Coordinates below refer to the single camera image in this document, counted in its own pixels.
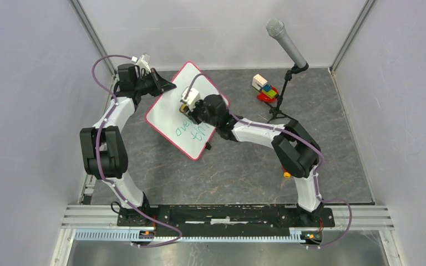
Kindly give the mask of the yellow bone-shaped eraser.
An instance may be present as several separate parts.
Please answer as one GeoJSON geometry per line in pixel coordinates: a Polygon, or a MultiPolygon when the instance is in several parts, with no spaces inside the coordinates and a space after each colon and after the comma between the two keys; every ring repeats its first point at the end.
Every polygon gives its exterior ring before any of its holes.
{"type": "Polygon", "coordinates": [[[183,114],[186,114],[189,111],[189,108],[187,105],[181,105],[179,111],[183,114]]]}

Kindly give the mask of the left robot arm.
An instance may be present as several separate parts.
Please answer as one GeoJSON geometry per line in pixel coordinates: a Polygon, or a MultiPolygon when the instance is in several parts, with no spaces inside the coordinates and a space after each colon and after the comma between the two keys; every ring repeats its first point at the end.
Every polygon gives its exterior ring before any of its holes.
{"type": "Polygon", "coordinates": [[[121,131],[144,95],[159,96],[176,88],[154,69],[133,63],[118,66],[119,80],[109,109],[93,126],[80,131],[86,173],[103,181],[117,196],[117,214],[122,222],[135,226],[155,223],[149,201],[128,172],[128,153],[121,131]]]}

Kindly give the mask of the pink framed whiteboard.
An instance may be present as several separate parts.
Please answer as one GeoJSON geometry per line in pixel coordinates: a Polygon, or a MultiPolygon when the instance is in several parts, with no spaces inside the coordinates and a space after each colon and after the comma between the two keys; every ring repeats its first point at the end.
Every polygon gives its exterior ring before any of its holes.
{"type": "Polygon", "coordinates": [[[171,81],[176,88],[160,95],[145,115],[150,126],[191,160],[199,159],[215,132],[209,124],[194,124],[179,110],[182,92],[199,73],[193,62],[186,62],[171,81]]]}

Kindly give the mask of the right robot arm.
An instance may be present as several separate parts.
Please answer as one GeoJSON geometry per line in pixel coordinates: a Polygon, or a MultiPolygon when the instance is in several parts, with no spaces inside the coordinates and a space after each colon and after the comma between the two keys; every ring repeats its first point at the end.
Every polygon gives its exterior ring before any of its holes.
{"type": "Polygon", "coordinates": [[[317,187],[317,171],[323,163],[323,155],[297,120],[279,125],[255,122],[230,113],[220,94],[201,99],[198,92],[189,89],[181,94],[180,102],[182,114],[195,124],[213,126],[221,138],[273,149],[284,171],[295,179],[299,221],[312,226],[320,220],[324,204],[317,187]]]}

